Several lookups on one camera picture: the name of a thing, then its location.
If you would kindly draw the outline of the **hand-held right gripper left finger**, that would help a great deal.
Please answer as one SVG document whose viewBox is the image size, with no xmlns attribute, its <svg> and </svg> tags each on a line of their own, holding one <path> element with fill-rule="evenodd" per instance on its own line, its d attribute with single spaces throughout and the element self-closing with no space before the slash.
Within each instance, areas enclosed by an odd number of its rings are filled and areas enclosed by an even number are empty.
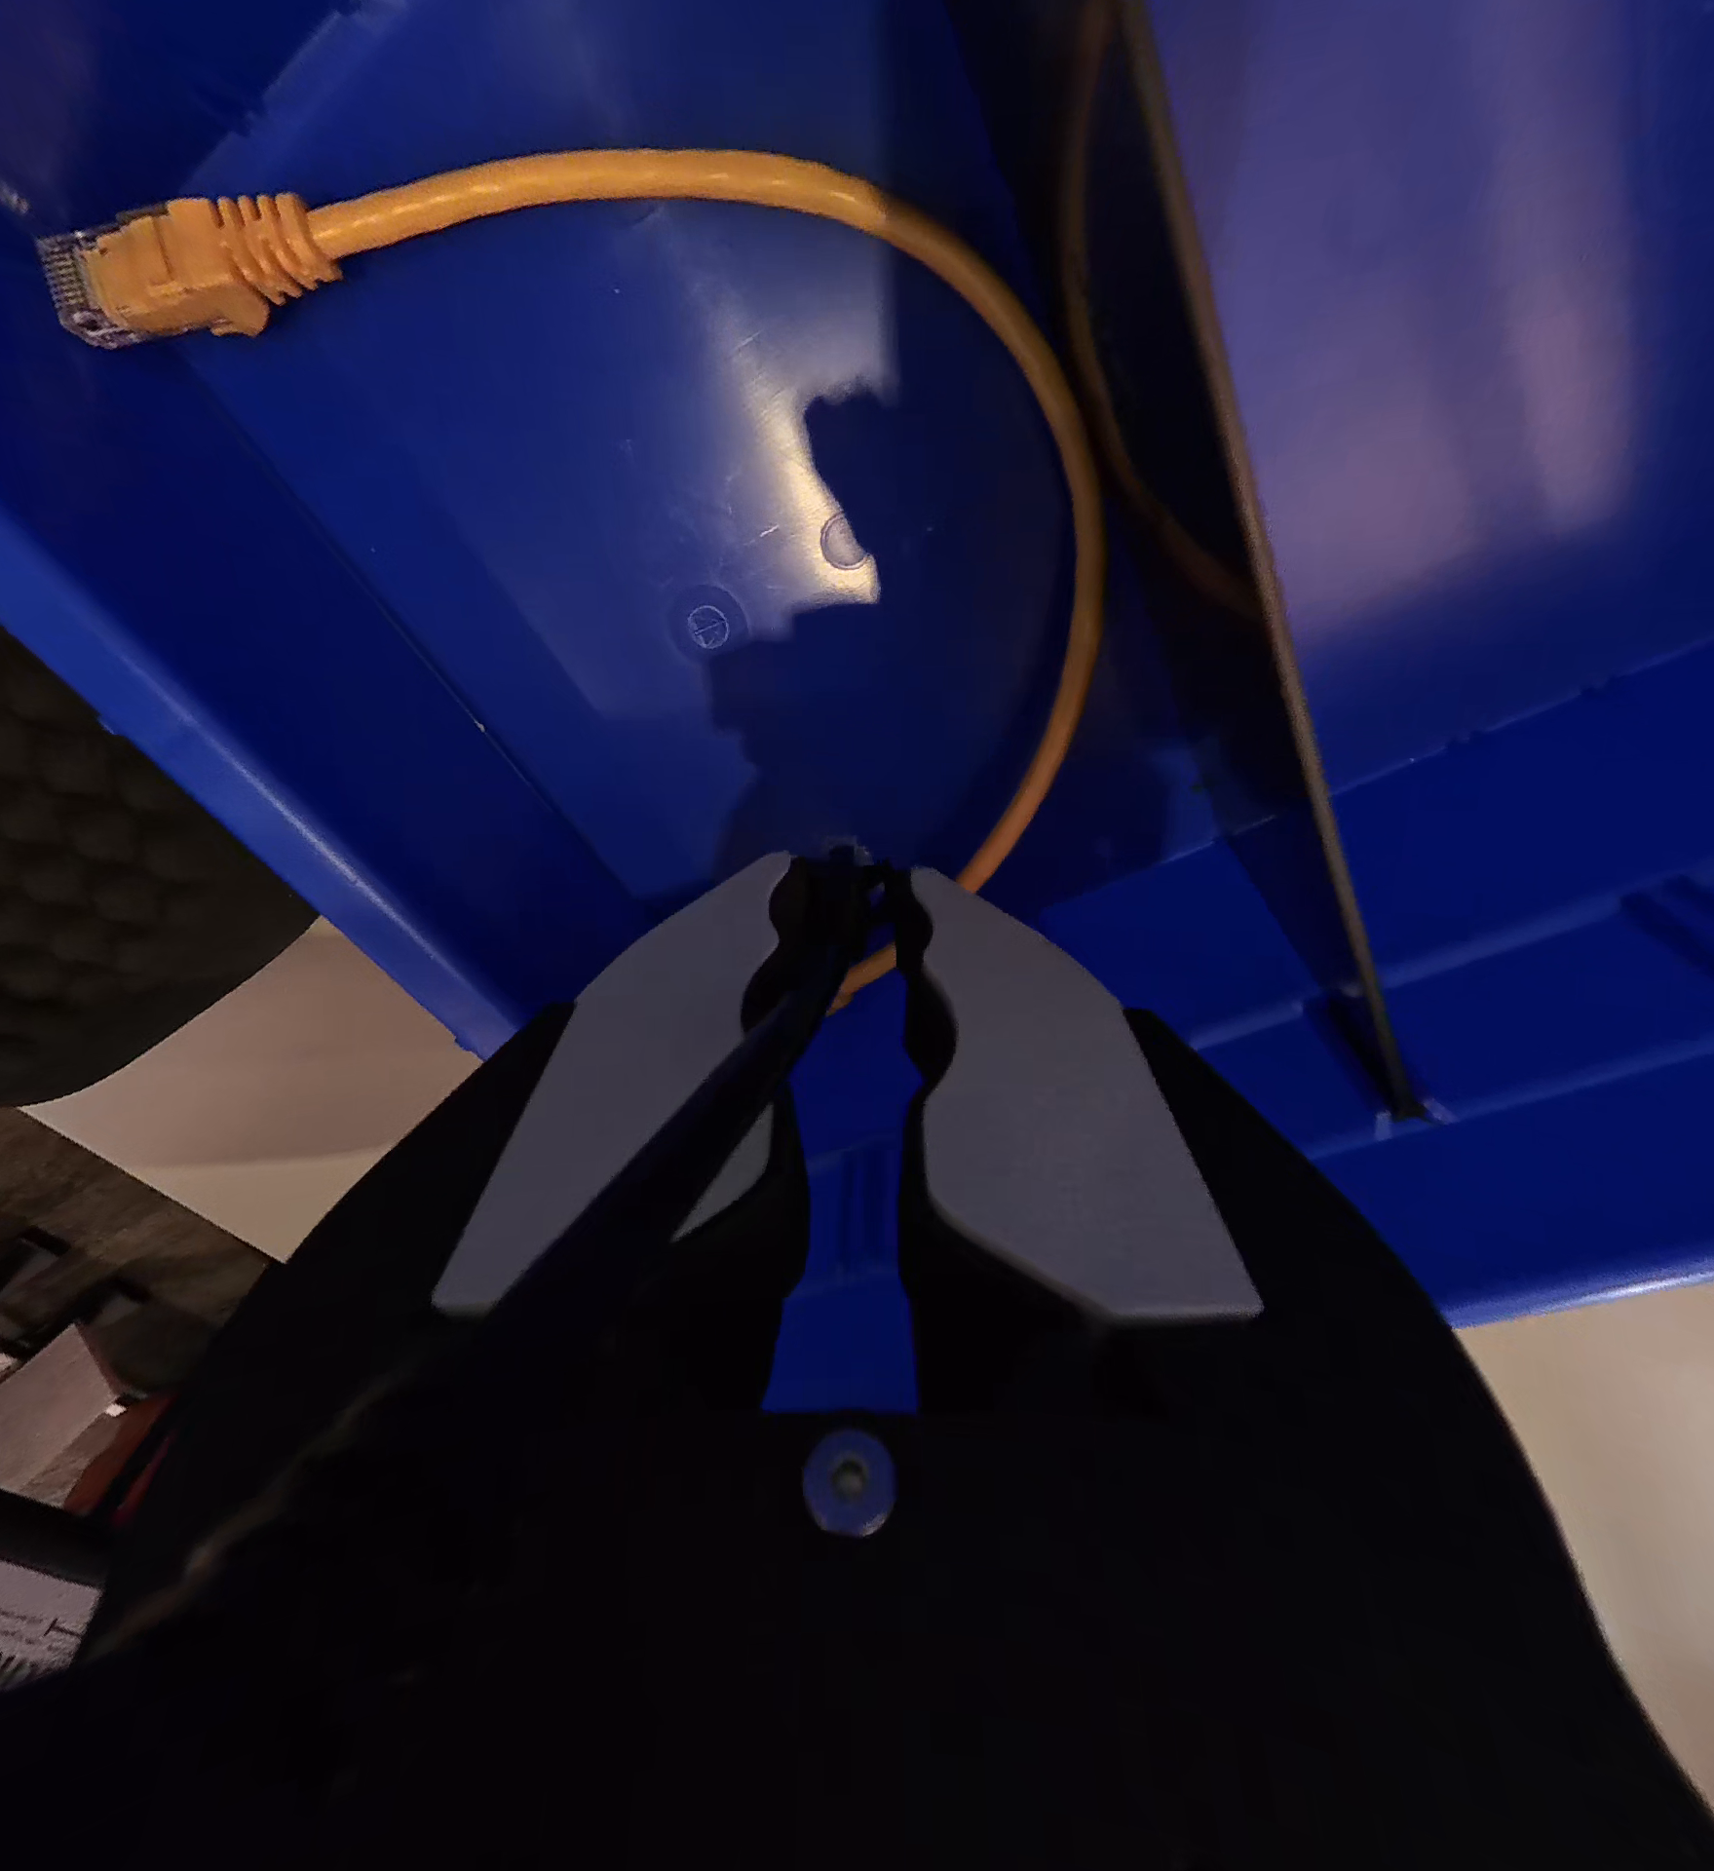
<svg viewBox="0 0 1714 1871">
<path fill-rule="evenodd" d="M 637 937 L 578 996 L 433 1307 L 486 1318 L 611 1191 L 671 1175 L 683 1241 L 746 1197 L 821 1026 L 832 965 L 863 943 L 862 853 L 767 853 Z"/>
</svg>

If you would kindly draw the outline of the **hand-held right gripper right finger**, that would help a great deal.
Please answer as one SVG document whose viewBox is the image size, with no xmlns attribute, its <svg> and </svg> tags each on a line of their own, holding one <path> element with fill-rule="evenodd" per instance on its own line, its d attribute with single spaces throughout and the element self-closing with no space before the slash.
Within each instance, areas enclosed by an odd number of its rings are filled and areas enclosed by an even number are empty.
<svg viewBox="0 0 1714 1871">
<path fill-rule="evenodd" d="M 1101 1322 L 1247 1322 L 1262 1293 L 1118 999 L 930 868 L 898 915 L 929 1205 Z"/>
</svg>

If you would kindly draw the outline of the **blue plastic bin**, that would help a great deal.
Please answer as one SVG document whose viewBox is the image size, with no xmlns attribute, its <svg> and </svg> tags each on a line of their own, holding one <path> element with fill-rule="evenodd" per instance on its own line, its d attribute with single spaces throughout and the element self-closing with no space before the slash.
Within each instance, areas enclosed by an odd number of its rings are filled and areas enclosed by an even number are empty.
<svg viewBox="0 0 1714 1871">
<path fill-rule="evenodd" d="M 979 850 L 1070 611 L 1024 375 L 751 207 L 119 351 L 36 246 L 627 147 L 1095 336 L 1101 654 L 990 898 L 1449 1322 L 1714 1279 L 1714 5 L 0 5 L 0 621 L 481 1054 L 754 853 Z"/>
</svg>

